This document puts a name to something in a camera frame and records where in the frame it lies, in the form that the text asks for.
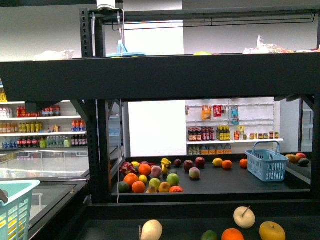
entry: apple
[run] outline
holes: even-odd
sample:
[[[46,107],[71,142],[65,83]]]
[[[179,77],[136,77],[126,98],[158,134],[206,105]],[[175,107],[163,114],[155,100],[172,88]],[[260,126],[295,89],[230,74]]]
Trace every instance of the apple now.
[[[180,167],[182,165],[182,161],[180,159],[176,159],[174,160],[173,164],[176,166],[176,167]]]
[[[191,168],[194,167],[194,162],[191,160],[185,160],[183,163],[184,170],[188,173]]]
[[[297,157],[294,154],[287,154],[285,156],[289,159],[290,163],[295,164],[296,162],[298,162]]]
[[[192,167],[189,170],[189,176],[192,179],[199,179],[200,178],[200,170],[196,167]]]
[[[259,232],[262,240],[286,240],[285,230],[273,221],[263,222]]]
[[[195,159],[195,165],[198,167],[198,168],[203,168],[206,164],[206,160],[203,158],[203,157],[197,157]]]
[[[240,206],[233,213],[235,223],[243,229],[251,228],[256,222],[256,216],[249,207]]]
[[[304,154],[304,153],[302,153],[302,152],[298,152],[296,155],[295,155],[295,157],[296,157],[296,161],[298,162],[300,159],[306,159],[307,158],[307,156]]]
[[[160,178],[161,174],[162,174],[162,169],[159,166],[154,166],[151,168],[151,174],[154,178]]]
[[[166,177],[166,181],[170,184],[171,187],[178,186],[180,178],[177,174],[171,173]]]

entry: packaged food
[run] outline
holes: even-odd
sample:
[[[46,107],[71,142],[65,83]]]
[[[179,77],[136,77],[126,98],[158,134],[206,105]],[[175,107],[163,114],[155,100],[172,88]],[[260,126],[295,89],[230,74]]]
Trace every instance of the packaged food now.
[[[211,120],[211,107],[208,105],[202,106],[202,119]]]

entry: teal basket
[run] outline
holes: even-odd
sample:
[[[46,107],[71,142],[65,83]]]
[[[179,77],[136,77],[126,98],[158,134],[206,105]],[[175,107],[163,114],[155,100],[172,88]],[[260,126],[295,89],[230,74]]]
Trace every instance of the teal basket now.
[[[8,202],[0,200],[0,240],[28,240],[33,189],[38,180],[0,181]]]
[[[256,149],[261,143],[276,143],[275,151]],[[279,182],[285,179],[289,158],[280,154],[280,144],[277,141],[258,141],[253,150],[245,151],[248,160],[248,171],[263,182]]]

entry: plastic basket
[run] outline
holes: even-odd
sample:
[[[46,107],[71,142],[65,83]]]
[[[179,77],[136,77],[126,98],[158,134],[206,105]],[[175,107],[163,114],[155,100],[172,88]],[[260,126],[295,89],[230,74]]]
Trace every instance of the plastic basket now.
[[[0,200],[0,240],[27,240],[32,190],[38,180],[0,181],[0,189],[8,192],[8,202]]]
[[[261,143],[276,143],[275,151],[256,149]],[[248,171],[263,182],[279,182],[285,179],[289,159],[280,154],[280,144],[277,141],[256,142],[253,150],[245,151],[248,160]]]

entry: lemon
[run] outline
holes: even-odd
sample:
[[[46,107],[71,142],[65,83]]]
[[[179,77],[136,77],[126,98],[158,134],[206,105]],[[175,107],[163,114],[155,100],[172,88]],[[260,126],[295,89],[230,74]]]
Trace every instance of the lemon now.
[[[148,178],[147,178],[145,175],[141,175],[141,176],[139,177],[139,181],[143,182],[144,185],[146,185],[147,182],[148,182]]]
[[[140,163],[138,163],[137,161],[133,161],[131,164],[132,164],[134,167],[135,167],[135,166],[138,166],[138,167],[140,166]]]
[[[215,166],[215,167],[221,167],[222,166],[222,162],[223,162],[223,160],[221,159],[221,158],[216,158],[216,159],[214,159],[213,160],[213,165]]]

